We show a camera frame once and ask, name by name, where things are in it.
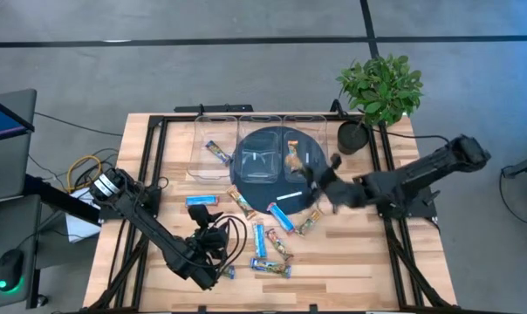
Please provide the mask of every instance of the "potted plant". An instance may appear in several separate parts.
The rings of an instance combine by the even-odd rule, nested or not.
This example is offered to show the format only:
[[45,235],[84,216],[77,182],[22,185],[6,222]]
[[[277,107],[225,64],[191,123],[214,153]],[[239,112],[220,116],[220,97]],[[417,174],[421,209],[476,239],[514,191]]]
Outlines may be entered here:
[[349,98],[349,107],[363,113],[358,121],[347,121],[338,130],[338,148],[353,154],[368,143],[366,126],[385,122],[391,126],[403,113],[410,115],[421,104],[421,72],[409,72],[409,58],[377,57],[364,65],[351,64],[336,78],[341,93]]

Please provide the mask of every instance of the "wooden table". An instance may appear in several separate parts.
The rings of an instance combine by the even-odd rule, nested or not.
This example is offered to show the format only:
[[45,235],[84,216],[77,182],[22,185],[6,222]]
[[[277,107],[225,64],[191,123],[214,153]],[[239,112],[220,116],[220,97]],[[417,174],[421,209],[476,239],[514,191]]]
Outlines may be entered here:
[[[136,178],[148,116],[146,113],[133,113],[128,116],[120,147],[117,167],[126,169]],[[328,122],[329,154],[338,152],[336,137],[340,123]],[[406,117],[389,127],[388,131],[413,134],[410,120]],[[151,177],[149,172],[154,164],[157,132],[155,131],[147,178]],[[376,136],[382,169],[385,170],[387,166],[383,160],[380,136],[377,133]],[[218,207],[209,208],[211,213],[224,211],[243,218],[236,204],[225,193],[229,184],[201,185],[187,174],[193,138],[193,123],[170,123],[161,167],[161,175],[168,177],[170,183],[163,190],[158,219],[171,233],[184,237],[190,236],[196,228],[184,205],[187,195],[219,195],[221,202]],[[389,139],[396,167],[419,157],[413,139],[394,136]],[[343,164],[338,174],[344,180],[373,171],[368,147],[356,154],[342,156]],[[322,200],[319,205],[324,209],[329,203]],[[291,215],[290,218],[295,223],[300,223],[306,215],[307,211],[303,211]],[[273,217],[261,214],[258,216],[264,218],[267,226],[280,229]],[[440,295],[454,304],[454,291],[438,231],[420,218],[409,219],[408,225],[417,266]],[[102,227],[84,306],[96,301],[106,288],[119,226],[120,222],[112,221]],[[376,215],[375,207],[359,210],[341,208],[337,215],[325,216],[304,239],[296,235],[286,237],[282,231],[280,236],[285,238],[295,255],[291,262],[291,279],[249,269],[249,260],[254,256],[253,234],[249,230],[246,249],[235,262],[236,279],[223,278],[213,290],[207,291],[201,291],[191,279],[184,281],[168,270],[161,251],[151,244],[140,310],[197,311],[198,305],[202,304],[208,306],[208,311],[308,311],[309,304],[317,304],[321,311],[398,309],[384,226]],[[123,254],[125,237],[126,232],[120,245],[117,269]],[[275,250],[270,245],[268,247],[269,259],[280,261]],[[411,304],[413,298],[408,273],[403,265],[401,268],[407,302]],[[134,276],[135,270],[132,270],[128,278],[124,304],[131,302]]]

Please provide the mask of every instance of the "clear plastic bin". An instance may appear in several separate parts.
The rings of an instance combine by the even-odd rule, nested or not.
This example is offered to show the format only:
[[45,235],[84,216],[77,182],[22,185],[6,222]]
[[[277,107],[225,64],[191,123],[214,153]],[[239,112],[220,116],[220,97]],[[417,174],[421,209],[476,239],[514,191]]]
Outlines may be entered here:
[[230,116],[201,116],[195,119],[195,136],[188,174],[200,183],[230,183],[229,165],[215,156],[206,145],[212,140],[232,158],[236,148],[238,121]]
[[[283,119],[283,160],[289,154],[288,142],[296,140],[297,156],[315,172],[327,167],[327,120],[322,115],[288,115]],[[306,182],[303,175],[292,173],[283,163],[284,176],[290,182]]]
[[238,120],[235,173],[248,183],[274,183],[281,173],[282,120],[245,115]]

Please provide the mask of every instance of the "computer monitor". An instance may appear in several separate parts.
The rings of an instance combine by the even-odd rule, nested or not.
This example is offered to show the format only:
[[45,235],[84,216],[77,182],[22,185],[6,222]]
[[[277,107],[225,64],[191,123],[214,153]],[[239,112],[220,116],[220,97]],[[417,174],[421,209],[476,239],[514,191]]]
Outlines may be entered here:
[[34,132],[35,127],[0,104],[0,140]]

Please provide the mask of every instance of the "gray floor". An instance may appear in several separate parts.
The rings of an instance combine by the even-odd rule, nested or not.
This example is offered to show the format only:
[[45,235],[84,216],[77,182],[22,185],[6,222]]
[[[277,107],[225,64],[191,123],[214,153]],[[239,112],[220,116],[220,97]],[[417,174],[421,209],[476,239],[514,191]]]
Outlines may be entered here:
[[[527,35],[527,0],[373,0],[377,36]],[[358,0],[0,0],[0,41],[362,36]],[[434,188],[442,240],[459,304],[527,313],[527,225],[506,212],[499,169],[527,158],[527,43],[379,44],[407,54],[425,82],[416,134],[475,136],[489,165]],[[0,92],[38,90],[38,111],[121,132],[132,112],[171,112],[199,103],[250,103],[258,111],[329,108],[339,69],[370,57],[367,44],[0,49]],[[31,155],[63,172],[119,139],[37,117]],[[419,140],[421,154],[442,143]],[[69,149],[60,149],[63,145]],[[49,176],[34,165],[32,174]],[[510,205],[527,219],[527,176],[506,181]],[[51,268],[41,292],[76,310],[91,259]],[[57,276],[66,280],[54,289]],[[16,313],[21,304],[1,309]]]

